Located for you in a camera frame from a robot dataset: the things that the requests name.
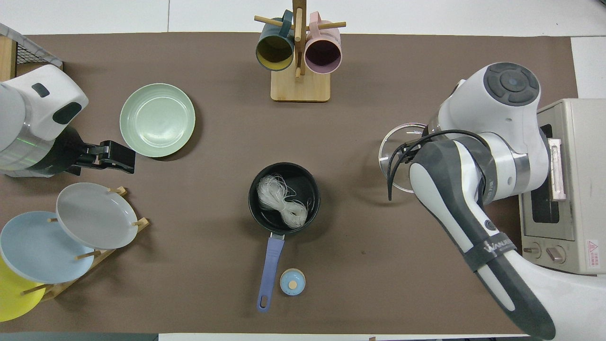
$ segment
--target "mug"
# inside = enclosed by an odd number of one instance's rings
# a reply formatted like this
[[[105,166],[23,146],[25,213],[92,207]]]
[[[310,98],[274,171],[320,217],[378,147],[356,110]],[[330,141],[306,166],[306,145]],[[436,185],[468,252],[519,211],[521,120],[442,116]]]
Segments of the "mug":
[[[286,10],[282,18],[282,27],[265,24],[257,43],[256,55],[259,63],[270,71],[286,69],[293,62],[295,50],[295,34],[290,26],[293,22],[293,12]]]
[[[322,20],[318,12],[313,12],[305,43],[305,65],[315,73],[326,74],[341,65],[341,34],[339,29],[319,30],[320,24],[330,24],[330,21]]]

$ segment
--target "small round lid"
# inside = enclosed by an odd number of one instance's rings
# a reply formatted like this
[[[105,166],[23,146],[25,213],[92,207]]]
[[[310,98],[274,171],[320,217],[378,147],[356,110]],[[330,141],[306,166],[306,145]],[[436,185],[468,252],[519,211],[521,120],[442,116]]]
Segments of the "small round lid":
[[[19,135],[25,121],[25,102],[15,89],[0,83],[0,151]]]
[[[295,268],[284,271],[280,276],[280,288],[290,296],[300,294],[305,289],[305,275]]]

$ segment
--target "plate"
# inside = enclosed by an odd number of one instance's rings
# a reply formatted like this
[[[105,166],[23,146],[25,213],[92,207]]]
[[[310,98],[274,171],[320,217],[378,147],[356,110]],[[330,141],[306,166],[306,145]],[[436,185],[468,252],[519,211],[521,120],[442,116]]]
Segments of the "plate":
[[[52,212],[27,212],[12,218],[0,233],[0,251],[6,265],[33,282],[55,284],[80,278],[94,257],[74,258],[92,252],[67,235]]]
[[[57,219],[74,240],[89,248],[118,249],[129,244],[138,227],[130,204],[108,188],[94,183],[75,183],[57,197]]]
[[[40,284],[15,274],[0,257],[0,322],[16,319],[32,310],[45,291],[37,290],[23,296],[21,292]]]
[[[191,137],[196,113],[189,97],[170,84],[154,83],[133,92],[120,113],[128,146],[146,157],[165,157]]]

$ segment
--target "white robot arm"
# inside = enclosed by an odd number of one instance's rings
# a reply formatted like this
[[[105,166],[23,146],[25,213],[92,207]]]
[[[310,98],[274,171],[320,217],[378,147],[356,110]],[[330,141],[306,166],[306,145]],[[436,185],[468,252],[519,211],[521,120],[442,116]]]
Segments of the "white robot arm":
[[[522,66],[497,63],[459,84],[421,139],[430,142],[399,151],[398,161],[410,160],[408,150],[416,153],[410,166],[415,195],[521,330],[544,340],[603,339],[606,280],[526,261],[482,209],[547,177],[536,121],[538,81]],[[457,133],[462,130],[473,137]]]
[[[88,98],[63,71],[46,65],[0,83],[0,174],[79,175],[82,167],[135,172],[135,152],[114,141],[84,143],[69,123]]]

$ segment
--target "brown table mat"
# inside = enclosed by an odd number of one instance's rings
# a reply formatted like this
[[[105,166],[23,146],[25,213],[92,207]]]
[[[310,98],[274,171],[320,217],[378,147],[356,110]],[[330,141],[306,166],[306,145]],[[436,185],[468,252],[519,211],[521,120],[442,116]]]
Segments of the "brown table mat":
[[[59,191],[88,181],[125,186],[151,225],[66,292],[0,332],[519,333],[446,233],[413,195],[387,201],[378,166],[395,126],[426,123],[454,85],[499,61],[542,84],[541,105],[575,98],[569,38],[344,35],[325,104],[274,103],[255,56],[257,33],[138,33],[31,37],[65,61],[90,104],[72,126],[84,141],[115,140],[127,97],[150,83],[181,88],[196,108],[188,144],[163,159],[137,156],[136,173],[0,177],[0,226],[54,211]],[[247,207],[263,167],[291,161],[316,178],[313,224],[287,236],[278,275],[307,278],[287,297],[276,285],[258,313],[269,233]],[[488,207],[519,244],[517,198]]]

